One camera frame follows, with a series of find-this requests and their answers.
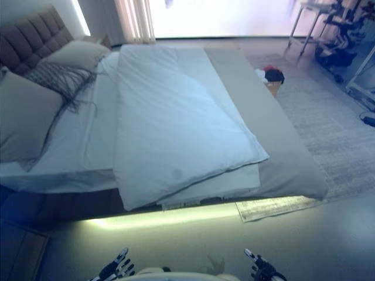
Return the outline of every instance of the sheer curtain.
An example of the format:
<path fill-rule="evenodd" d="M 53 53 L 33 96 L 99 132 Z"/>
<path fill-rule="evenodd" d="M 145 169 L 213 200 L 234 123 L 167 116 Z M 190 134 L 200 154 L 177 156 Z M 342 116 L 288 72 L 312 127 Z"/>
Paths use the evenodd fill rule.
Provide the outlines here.
<path fill-rule="evenodd" d="M 127 43 L 154 43 L 149 0 L 115 0 Z"/>

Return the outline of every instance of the gray floor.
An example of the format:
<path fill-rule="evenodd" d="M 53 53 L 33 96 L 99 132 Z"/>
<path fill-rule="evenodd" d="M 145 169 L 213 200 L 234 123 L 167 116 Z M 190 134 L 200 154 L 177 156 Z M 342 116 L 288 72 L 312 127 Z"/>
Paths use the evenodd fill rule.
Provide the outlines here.
<path fill-rule="evenodd" d="M 169 46 L 240 49 L 246 56 L 279 53 L 284 39 L 190 40 Z M 298 67 L 354 112 L 364 110 L 343 93 L 312 59 L 310 47 Z M 297 63 L 299 49 L 286 58 Z M 50 240 L 39 280 L 86 280 L 123 247 L 140 270 L 229 273 L 248 280 L 249 248 L 261 253 L 288 280 L 374 280 L 375 191 L 316 208 L 243 224 L 234 203 L 59 225 Z"/>

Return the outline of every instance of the rug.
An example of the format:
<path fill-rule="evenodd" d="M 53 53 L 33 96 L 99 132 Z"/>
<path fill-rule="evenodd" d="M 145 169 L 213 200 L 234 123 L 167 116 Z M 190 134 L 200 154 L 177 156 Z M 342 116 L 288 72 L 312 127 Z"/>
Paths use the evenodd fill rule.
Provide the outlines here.
<path fill-rule="evenodd" d="M 282 70 L 285 82 L 276 99 L 319 165 L 329 191 L 323 201 L 300 196 L 239 202 L 242 220 L 315 207 L 375 188 L 375 129 L 282 56 L 248 57 L 248 61 L 254 68 L 271 64 Z"/>

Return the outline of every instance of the pillow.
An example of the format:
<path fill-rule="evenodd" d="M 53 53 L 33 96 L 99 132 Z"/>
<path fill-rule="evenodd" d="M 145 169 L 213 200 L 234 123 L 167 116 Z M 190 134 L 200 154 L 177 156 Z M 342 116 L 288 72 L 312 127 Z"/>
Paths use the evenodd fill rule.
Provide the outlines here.
<path fill-rule="evenodd" d="M 64 107 L 71 105 L 74 111 L 78 104 L 74 101 L 78 91 L 95 79 L 95 74 L 82 68 L 61 66 L 43 62 L 28 72 L 26 79 L 58 92 L 64 101 Z"/>
<path fill-rule="evenodd" d="M 111 50 L 100 44 L 74 40 L 42 61 L 95 72 L 99 61 L 109 53 Z"/>
<path fill-rule="evenodd" d="M 62 98 L 6 67 L 1 74 L 0 162 L 37 159 L 62 106 Z"/>

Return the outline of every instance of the tufted headboard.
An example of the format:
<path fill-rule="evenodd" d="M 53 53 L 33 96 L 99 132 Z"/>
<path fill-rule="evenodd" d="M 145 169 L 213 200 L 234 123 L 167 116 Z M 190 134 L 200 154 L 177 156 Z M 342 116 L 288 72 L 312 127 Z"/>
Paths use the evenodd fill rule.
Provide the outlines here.
<path fill-rule="evenodd" d="M 23 75 L 73 40 L 52 5 L 0 28 L 0 63 Z"/>

